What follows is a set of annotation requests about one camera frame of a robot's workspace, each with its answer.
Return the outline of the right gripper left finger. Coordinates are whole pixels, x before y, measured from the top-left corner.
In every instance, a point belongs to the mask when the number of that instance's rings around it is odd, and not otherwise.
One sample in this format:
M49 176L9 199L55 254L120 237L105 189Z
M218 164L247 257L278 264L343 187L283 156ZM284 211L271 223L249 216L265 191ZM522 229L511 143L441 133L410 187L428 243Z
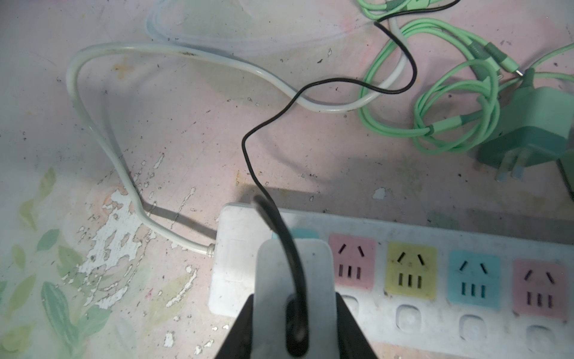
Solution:
M248 296L215 359L250 359L253 340L254 295Z

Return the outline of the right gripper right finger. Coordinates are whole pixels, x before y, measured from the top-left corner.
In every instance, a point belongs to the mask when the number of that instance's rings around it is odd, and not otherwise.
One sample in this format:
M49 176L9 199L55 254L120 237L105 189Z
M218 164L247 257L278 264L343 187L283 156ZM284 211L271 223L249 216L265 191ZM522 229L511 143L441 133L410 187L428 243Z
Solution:
M336 293L336 310L339 357L341 359L377 359L369 341L339 293Z

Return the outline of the white charger with black cable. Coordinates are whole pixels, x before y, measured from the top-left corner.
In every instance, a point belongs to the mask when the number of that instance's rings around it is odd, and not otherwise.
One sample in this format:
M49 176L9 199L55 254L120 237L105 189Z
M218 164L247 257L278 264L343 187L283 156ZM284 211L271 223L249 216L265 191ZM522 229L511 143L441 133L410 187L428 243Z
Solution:
M321 239L295 240L272 197L252 205L276 239L257 254L251 358L340 358L333 254Z

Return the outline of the white power strip coloured sockets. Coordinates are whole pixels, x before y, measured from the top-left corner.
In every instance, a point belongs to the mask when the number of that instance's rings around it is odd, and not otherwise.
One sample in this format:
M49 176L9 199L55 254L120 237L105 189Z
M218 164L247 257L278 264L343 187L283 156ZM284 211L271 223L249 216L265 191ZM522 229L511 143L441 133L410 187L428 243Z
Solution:
M135 215L180 247L214 258L209 308L237 317L255 290L258 251L277 235L245 203L222 206L215 241L209 245L186 239L147 215L121 158L92 127L78 89L79 73L89 61L129 53L179 56L240 70L264 79L290 100L297 91L254 64L186 46L89 46L67 69L73 106L125 183ZM309 145L309 151L329 154L328 165L343 162L336 168L345 170L336 178L341 183L329 187L333 191L273 191L276 203L285 205L279 211L295 240L328 244L335 290L369 339L469 358L573 358L573 243L447 229L432 211L425 212L428 227L382 221L406 216L404 203L415 194L402 196L403 204L392 207L391 200L377 199L378 191L397 202L399 182L405 194L416 182L406 172L418 171L417 178L427 179L433 171L420 167L409 153L399 156L378 147L378 152L367 153L363 150L370 143L343 137ZM367 137L390 144L389 138Z

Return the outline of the green charger plug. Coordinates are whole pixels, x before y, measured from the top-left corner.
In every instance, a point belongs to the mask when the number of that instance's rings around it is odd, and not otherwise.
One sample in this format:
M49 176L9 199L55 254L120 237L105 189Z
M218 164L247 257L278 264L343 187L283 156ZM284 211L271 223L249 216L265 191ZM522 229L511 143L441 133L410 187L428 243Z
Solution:
M520 179L527 167L552 162L565 152L573 123L573 95L534 86L529 68L509 103L501 109L491 136L478 149L477 160L497 170L496 179Z

